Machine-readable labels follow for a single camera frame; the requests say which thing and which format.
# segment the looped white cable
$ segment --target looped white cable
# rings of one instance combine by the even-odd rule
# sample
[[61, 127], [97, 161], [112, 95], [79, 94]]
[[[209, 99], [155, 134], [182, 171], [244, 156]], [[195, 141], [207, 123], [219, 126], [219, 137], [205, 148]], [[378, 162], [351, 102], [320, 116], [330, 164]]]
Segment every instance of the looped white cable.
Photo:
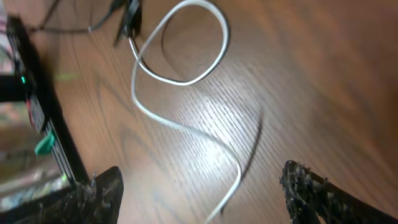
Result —
[[[213, 13], [218, 21], [220, 22], [221, 25], [221, 30], [223, 33], [223, 42], [221, 44], [221, 49], [220, 53], [218, 54], [216, 60], [203, 72], [201, 75], [198, 77], [194, 78], [193, 80], [187, 81], [187, 82], [181, 82], [177, 80], [171, 80], [169, 78], [162, 77], [153, 71], [149, 70], [146, 66], [145, 63], [143, 63], [142, 60], [142, 55], [145, 52], [146, 48], [152, 41], [152, 39], [155, 37], [156, 33], [158, 33], [161, 28], [165, 25], [165, 23], [181, 8], [186, 7], [186, 6], [201, 6], [204, 7], [205, 9], [209, 10], [211, 13]], [[158, 121], [159, 123], [166, 125], [170, 128], [181, 130], [181, 131], [186, 131], [192, 134], [196, 134], [197, 136], [201, 136], [204, 138], [209, 139], [210, 141], [213, 141], [214, 143], [218, 144], [219, 146], [223, 147], [230, 158], [235, 161], [236, 167], [237, 167], [237, 175], [236, 175], [236, 180], [232, 184], [231, 188], [228, 190], [226, 195], [223, 197], [223, 199], [219, 202], [219, 204], [215, 207], [215, 209], [210, 213], [210, 215], [207, 217], [205, 220], [205, 223], [209, 223], [214, 219], [214, 217], [217, 215], [218, 212], [226, 205], [228, 200], [233, 196], [235, 191], [237, 190], [239, 183], [241, 181], [241, 176], [242, 176], [242, 168], [239, 163], [239, 159], [237, 155], [234, 153], [234, 151], [226, 145], [223, 141], [217, 139], [216, 137], [204, 132], [200, 131], [195, 128], [191, 128], [189, 126], [180, 124], [176, 121], [172, 121], [167, 118], [163, 118], [151, 111], [149, 111], [147, 108], [145, 108], [140, 101], [137, 99], [136, 96], [136, 76], [137, 76], [137, 70], [138, 70], [138, 65], [146, 72], [146, 74], [152, 76], [153, 78], [169, 83], [171, 85], [178, 85], [178, 86], [187, 86], [187, 85], [192, 85], [196, 82], [199, 82], [203, 78], [205, 78], [208, 74], [210, 74], [211, 71], [219, 64], [221, 59], [224, 57], [224, 54], [226, 53], [226, 50], [228, 48], [228, 42], [229, 42], [229, 29], [228, 29], [228, 24], [227, 21], [224, 17], [224, 15], [221, 13], [221, 11], [212, 3], [205, 1], [205, 0], [185, 0], [180, 3], [178, 3], [167, 15], [161, 20], [159, 25], [154, 29], [154, 31], [150, 34], [148, 39], [145, 41], [145, 43], [142, 45], [141, 51], [138, 53], [137, 47], [135, 45], [134, 39], [129, 38], [131, 50], [136, 58], [136, 62], [134, 63], [134, 67], [132, 69], [132, 77], [131, 77], [131, 98], [133, 103], [148, 117], [152, 118], [155, 121]]]

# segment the black clip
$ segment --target black clip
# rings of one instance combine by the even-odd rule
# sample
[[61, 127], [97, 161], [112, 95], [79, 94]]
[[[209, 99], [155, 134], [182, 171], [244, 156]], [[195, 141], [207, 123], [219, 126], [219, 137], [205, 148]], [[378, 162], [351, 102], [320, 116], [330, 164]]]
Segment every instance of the black clip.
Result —
[[139, 0], [127, 0], [126, 10], [124, 11], [123, 19], [120, 22], [118, 34], [114, 41], [114, 46], [117, 46], [123, 36], [136, 37], [141, 30], [142, 10]]

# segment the wooden surface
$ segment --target wooden surface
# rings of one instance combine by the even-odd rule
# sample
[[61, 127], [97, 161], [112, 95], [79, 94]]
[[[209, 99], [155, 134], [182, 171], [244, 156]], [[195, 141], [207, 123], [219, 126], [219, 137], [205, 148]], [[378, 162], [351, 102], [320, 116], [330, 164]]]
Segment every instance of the wooden surface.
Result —
[[[52, 0], [5, 2], [38, 24]], [[144, 1], [139, 45], [177, 2]], [[185, 88], [143, 73], [137, 84], [148, 108], [218, 136], [243, 166], [254, 151], [244, 182], [215, 223], [288, 223], [279, 185], [288, 159], [398, 217], [398, 1], [215, 3], [231, 27], [217, 69]], [[95, 21], [109, 1], [64, 0], [49, 26], [87, 26], [90, 4]], [[87, 171], [123, 172], [119, 222], [201, 223], [232, 184], [234, 165], [206, 139], [165, 128], [134, 107], [128, 42], [113, 47], [120, 17], [90, 35], [32, 40], [54, 74]], [[170, 22], [163, 48], [158, 36], [145, 58], [156, 72], [186, 80], [213, 61], [220, 43], [216, 19], [189, 7]]]

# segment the teal object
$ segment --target teal object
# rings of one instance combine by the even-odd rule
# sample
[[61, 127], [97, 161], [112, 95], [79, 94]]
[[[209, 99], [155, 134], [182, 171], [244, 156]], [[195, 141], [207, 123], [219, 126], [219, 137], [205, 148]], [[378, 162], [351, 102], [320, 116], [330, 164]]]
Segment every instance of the teal object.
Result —
[[43, 156], [51, 153], [51, 148], [54, 146], [55, 137], [53, 133], [49, 133], [36, 146], [35, 153], [38, 156]]

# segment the white rope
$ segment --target white rope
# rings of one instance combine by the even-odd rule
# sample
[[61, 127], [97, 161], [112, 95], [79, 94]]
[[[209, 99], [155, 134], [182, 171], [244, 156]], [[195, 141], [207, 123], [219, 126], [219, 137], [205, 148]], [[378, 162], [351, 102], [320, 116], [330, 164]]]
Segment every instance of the white rope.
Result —
[[[223, 32], [223, 43], [221, 44], [220, 53], [218, 54], [216, 60], [201, 75], [199, 75], [197, 78], [194, 78], [193, 80], [190, 80], [187, 82], [181, 82], [181, 81], [171, 80], [169, 78], [162, 77], [162, 76], [154, 73], [153, 71], [149, 70], [143, 63], [142, 55], [145, 52], [148, 45], [150, 44], [150, 42], [152, 41], [152, 39], [155, 37], [156, 33], [158, 33], [161, 30], [161, 28], [165, 25], [165, 23], [178, 10], [180, 10], [181, 8], [186, 7], [186, 6], [201, 6], [201, 7], [204, 7], [205, 9], [209, 10], [211, 13], [213, 13], [216, 16], [216, 18], [218, 19], [218, 21], [220, 22], [221, 30]], [[136, 96], [136, 77], [137, 77], [137, 70], [140, 66], [146, 72], [146, 74], [152, 76], [153, 78], [155, 78], [161, 82], [169, 83], [171, 85], [187, 86], [187, 85], [192, 85], [192, 84], [199, 82], [200, 80], [205, 78], [207, 75], [209, 75], [211, 71], [213, 71], [213, 69], [219, 64], [221, 59], [224, 57], [224, 54], [226, 53], [226, 50], [228, 48], [228, 42], [229, 42], [229, 29], [228, 29], [227, 21], [226, 21], [224, 15], [221, 13], [221, 11], [214, 4], [212, 4], [208, 1], [205, 1], [205, 0], [185, 0], [185, 1], [182, 1], [179, 4], [177, 4], [169, 13], [167, 13], [167, 15], [161, 20], [159, 25], [157, 25], [157, 27], [154, 29], [154, 31], [151, 33], [151, 35], [148, 37], [148, 39], [142, 45], [141, 51], [139, 53], [138, 53], [137, 47], [135, 45], [134, 39], [129, 38], [129, 41], [130, 41], [131, 50], [136, 58], [136, 62], [134, 63], [134, 67], [132, 69], [132, 77], [131, 77], [131, 98], [132, 98], [133, 103], [144, 114], [148, 115], [148, 117], [152, 118], [155, 121], [158, 121], [159, 123], [161, 123], [163, 125], [166, 125], [173, 129], [196, 134], [199, 137], [207, 138], [210, 141], [213, 141], [214, 143], [220, 145], [221, 147], [223, 147], [225, 149], [225, 151], [228, 153], [230, 158], [236, 163], [236, 168], [237, 168], [236, 179], [235, 179], [234, 183], [232, 184], [231, 188], [226, 193], [226, 195], [223, 197], [223, 199], [219, 202], [219, 204], [215, 207], [215, 209], [210, 213], [210, 215], [205, 220], [205, 223], [209, 223], [220, 212], [220, 210], [226, 205], [228, 200], [235, 193], [236, 189], [238, 189], [239, 183], [241, 181], [241, 176], [242, 176], [242, 168], [239, 163], [239, 159], [238, 159], [237, 155], [234, 153], [234, 151], [229, 146], [227, 146], [223, 141], [217, 139], [216, 137], [214, 137], [204, 131], [200, 131], [198, 129], [191, 128], [189, 126], [180, 124], [176, 121], [172, 121], [167, 118], [163, 118], [163, 117], [149, 111], [147, 108], [145, 108], [145, 106], [143, 106], [140, 103], [140, 101], [137, 99], [137, 96]]]

